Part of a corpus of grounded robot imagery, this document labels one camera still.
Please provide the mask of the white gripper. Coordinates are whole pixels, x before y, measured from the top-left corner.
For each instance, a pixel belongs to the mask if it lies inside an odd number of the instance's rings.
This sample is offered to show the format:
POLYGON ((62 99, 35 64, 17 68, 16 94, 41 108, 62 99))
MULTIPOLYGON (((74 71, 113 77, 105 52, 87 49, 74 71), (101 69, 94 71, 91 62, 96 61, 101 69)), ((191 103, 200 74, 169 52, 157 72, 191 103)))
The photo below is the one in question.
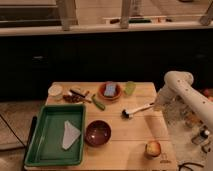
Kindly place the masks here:
POLYGON ((154 101, 154 110, 160 111, 164 106, 171 102, 175 97, 175 92, 171 90, 167 85, 164 85, 157 93, 154 101))

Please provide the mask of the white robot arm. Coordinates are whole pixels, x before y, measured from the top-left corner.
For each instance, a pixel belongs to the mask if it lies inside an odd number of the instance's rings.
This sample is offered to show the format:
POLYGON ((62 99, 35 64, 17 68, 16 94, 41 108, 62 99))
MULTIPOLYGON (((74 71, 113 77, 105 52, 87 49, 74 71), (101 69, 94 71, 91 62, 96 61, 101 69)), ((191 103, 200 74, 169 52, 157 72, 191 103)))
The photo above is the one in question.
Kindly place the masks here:
POLYGON ((176 96, 180 96, 213 132, 213 102, 192 87, 193 81, 194 77, 190 72, 167 72, 164 76, 164 86, 158 91, 154 101, 154 108, 160 110, 176 96))

